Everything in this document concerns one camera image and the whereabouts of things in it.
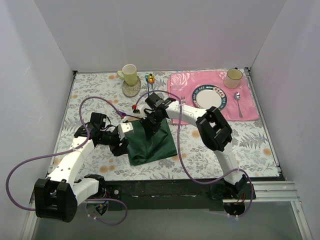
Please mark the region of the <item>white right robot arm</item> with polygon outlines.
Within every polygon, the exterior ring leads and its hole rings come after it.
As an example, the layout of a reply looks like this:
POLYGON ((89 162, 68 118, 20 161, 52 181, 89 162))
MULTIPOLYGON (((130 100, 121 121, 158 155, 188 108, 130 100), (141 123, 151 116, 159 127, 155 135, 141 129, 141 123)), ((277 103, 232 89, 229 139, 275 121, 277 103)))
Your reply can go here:
POLYGON ((232 128, 220 110, 214 106, 209 109, 196 108, 183 103, 180 97, 171 93, 167 99, 157 95, 156 90, 146 92, 145 105, 132 106, 134 113, 142 116, 141 124, 145 131, 154 135, 164 119, 177 119, 197 127, 203 144, 216 155, 223 175, 209 181, 212 185, 222 180, 227 195, 237 199, 250 186, 250 196, 254 196, 254 186, 249 175, 240 168, 232 149, 232 128))

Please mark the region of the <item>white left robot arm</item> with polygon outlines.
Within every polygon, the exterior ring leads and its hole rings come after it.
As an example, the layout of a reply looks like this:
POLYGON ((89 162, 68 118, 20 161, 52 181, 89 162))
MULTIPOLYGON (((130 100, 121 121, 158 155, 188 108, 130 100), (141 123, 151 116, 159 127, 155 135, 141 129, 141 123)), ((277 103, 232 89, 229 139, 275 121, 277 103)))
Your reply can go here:
POLYGON ((90 121, 81 126, 67 153, 56 168, 34 185, 35 214, 39 218, 69 223, 76 215, 78 206, 84 201, 119 201, 120 187, 107 185, 104 177, 88 174, 77 181, 77 174, 86 158, 98 145, 108 146, 115 156, 126 153, 126 134, 134 128, 130 122, 120 123, 110 131, 108 117, 92 113, 90 121))

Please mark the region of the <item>dark green cloth napkin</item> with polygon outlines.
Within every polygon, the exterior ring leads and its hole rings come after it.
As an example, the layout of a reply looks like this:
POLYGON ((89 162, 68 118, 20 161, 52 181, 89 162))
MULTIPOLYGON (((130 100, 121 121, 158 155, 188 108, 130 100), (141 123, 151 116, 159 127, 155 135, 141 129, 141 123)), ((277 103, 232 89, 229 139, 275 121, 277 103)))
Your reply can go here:
POLYGON ((132 166, 151 163, 154 161, 176 156, 177 148, 169 128, 164 119, 160 129, 153 136, 147 137, 140 121, 132 121, 133 133, 126 135, 128 140, 127 154, 132 166))

